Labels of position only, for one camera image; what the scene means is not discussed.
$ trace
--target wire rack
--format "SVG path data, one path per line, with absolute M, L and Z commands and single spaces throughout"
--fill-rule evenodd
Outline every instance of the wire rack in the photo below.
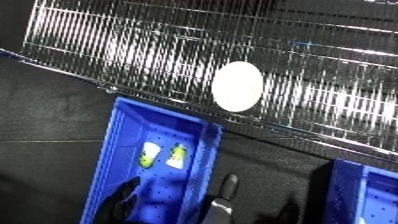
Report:
M 37 0 L 22 55 L 120 92 L 396 161 L 393 1 Z M 256 65 L 250 110 L 221 110 L 215 71 Z

